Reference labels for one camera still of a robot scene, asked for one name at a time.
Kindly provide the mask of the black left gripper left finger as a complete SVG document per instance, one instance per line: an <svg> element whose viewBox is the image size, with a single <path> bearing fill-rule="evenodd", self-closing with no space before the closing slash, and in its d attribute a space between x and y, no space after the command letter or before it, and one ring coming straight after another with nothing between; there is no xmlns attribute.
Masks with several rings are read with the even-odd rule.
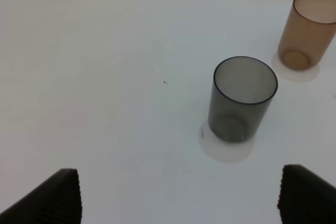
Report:
<svg viewBox="0 0 336 224"><path fill-rule="evenodd" d="M81 223L78 171L62 168L1 213L1 223Z"/></svg>

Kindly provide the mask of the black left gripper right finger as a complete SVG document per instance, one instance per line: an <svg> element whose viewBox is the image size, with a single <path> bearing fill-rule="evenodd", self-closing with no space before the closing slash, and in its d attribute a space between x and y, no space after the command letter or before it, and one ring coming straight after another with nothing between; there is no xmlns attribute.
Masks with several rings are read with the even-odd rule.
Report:
<svg viewBox="0 0 336 224"><path fill-rule="evenodd" d="M282 223L335 223L335 187L302 165L285 165L277 207Z"/></svg>

